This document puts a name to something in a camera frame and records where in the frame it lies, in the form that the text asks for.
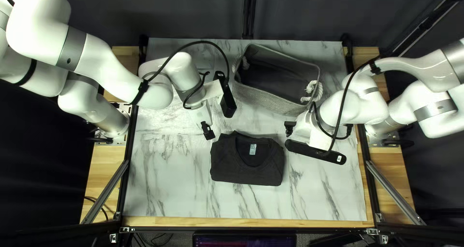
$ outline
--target marble surface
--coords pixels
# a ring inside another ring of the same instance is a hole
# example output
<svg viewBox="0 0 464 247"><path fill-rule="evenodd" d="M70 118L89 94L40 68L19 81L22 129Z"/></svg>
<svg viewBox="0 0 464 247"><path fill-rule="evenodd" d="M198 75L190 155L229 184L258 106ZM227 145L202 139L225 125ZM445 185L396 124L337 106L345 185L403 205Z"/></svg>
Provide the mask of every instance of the marble surface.
<svg viewBox="0 0 464 247"><path fill-rule="evenodd" d="M198 39L150 38L147 60L169 56ZM246 46L253 42L321 67L325 100L340 89L346 75L339 42L265 40L210 40L226 54L233 72ZM192 55L200 72L226 72L219 52L206 44L184 50ZM237 111L224 118L212 103L212 129L234 130L256 137L272 137L284 148L283 122L294 120L236 99ZM356 137L337 141L334 150L347 156L343 166L287 152L285 173L278 187L244 185L211 180L210 148L182 108L174 92L170 106L162 110L139 108L136 136L127 188L125 215L267 218L307 220L366 220L363 183L358 164Z"/></svg>

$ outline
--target black backdrop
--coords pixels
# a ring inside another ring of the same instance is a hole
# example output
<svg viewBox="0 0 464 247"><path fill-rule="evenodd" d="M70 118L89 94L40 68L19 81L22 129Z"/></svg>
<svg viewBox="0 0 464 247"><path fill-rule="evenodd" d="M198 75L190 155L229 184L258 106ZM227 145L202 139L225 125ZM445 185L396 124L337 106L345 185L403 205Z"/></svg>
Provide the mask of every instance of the black backdrop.
<svg viewBox="0 0 464 247"><path fill-rule="evenodd" d="M240 38L244 0L68 0L70 25L115 45L139 34ZM255 38L338 41L386 48L441 0L257 0Z"/></svg>
<svg viewBox="0 0 464 247"><path fill-rule="evenodd" d="M0 81L0 230L78 224L93 143L49 98Z"/></svg>

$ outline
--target fabric storage basket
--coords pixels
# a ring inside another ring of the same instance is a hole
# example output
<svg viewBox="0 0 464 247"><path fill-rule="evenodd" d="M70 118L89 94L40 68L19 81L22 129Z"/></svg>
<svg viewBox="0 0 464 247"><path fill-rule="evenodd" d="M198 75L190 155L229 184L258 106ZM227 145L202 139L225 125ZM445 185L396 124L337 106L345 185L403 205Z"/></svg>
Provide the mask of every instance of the fabric storage basket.
<svg viewBox="0 0 464 247"><path fill-rule="evenodd" d="M241 101L285 116L298 116L308 109L319 82L320 68L258 44L249 44L235 70L234 95ZM310 81L316 81L308 94Z"/></svg>

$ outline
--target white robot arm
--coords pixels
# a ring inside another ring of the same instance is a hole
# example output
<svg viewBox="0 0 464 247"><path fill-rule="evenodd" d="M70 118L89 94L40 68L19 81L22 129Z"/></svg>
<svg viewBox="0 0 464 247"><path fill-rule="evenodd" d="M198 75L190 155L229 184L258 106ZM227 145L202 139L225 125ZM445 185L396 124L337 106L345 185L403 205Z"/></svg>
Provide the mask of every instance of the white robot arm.
<svg viewBox="0 0 464 247"><path fill-rule="evenodd" d="M434 93L421 81L410 84L388 105L390 116L381 123L366 125L366 131L380 139L404 125L418 121L429 138L464 130L464 85Z"/></svg>
<svg viewBox="0 0 464 247"><path fill-rule="evenodd" d="M14 1L9 19L7 17L6 40L12 48L10 53L16 54L18 59L32 58L38 61L38 65L46 65L46 75L42 79L46 83L41 86L37 81L30 81L29 90L44 96L56 96L64 86L58 98L59 106L99 126L107 133L107 137L115 137L127 129L126 119L96 93L96 87L90 83L91 79L123 101L152 109L165 108L172 102L173 84L183 101L190 95L188 111L195 124L203 129L205 137L214 137L209 128L212 117L207 99L220 97L223 91L218 81L203 86L189 54L175 54L162 72L148 82L141 78L142 75L137 77L127 71L104 41L67 25L71 14L67 0ZM153 74L165 61L166 58L149 61L141 66L139 73ZM24 67L26 61L13 63L17 64ZM8 75L1 75L1 69L0 78L13 82L19 77L17 74L10 77L10 80ZM65 85L68 71L77 73L78 77L72 74ZM40 73L35 72L33 77L40 80ZM57 81L60 84L55 84L55 89L47 89L49 93L41 92Z"/></svg>
<svg viewBox="0 0 464 247"><path fill-rule="evenodd" d="M370 77L389 70L410 73L419 81L411 84L387 107ZM343 80L344 87L352 74ZM464 39L416 59L389 57L376 60L353 76L340 125L367 124L369 133L385 134L418 120L428 137L461 131L464 124L461 124L462 115L457 110L464 105L463 83ZM324 131L330 132L335 128L342 94L343 91L336 92L319 108L318 120ZM317 125L315 112L300 115L293 134L291 138L315 148L327 149L331 141Z"/></svg>
<svg viewBox="0 0 464 247"><path fill-rule="evenodd" d="M142 79L128 72L101 39L67 25L71 7L67 0L14 0L8 21L7 40L18 53L65 68L96 80L114 96L132 102ZM178 54L174 85L189 90L201 81L191 59ZM157 77L137 103L142 107L161 109L172 101L170 80Z"/></svg>

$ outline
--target folded t-shirt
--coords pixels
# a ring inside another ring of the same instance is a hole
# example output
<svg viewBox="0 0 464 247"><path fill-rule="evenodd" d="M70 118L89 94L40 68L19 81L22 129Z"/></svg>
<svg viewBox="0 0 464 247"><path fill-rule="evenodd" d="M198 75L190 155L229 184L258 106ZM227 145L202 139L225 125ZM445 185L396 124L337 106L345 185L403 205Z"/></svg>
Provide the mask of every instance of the folded t-shirt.
<svg viewBox="0 0 464 247"><path fill-rule="evenodd" d="M234 131L221 134L211 147L211 178L214 181L279 186L285 155L271 138L254 138Z"/></svg>

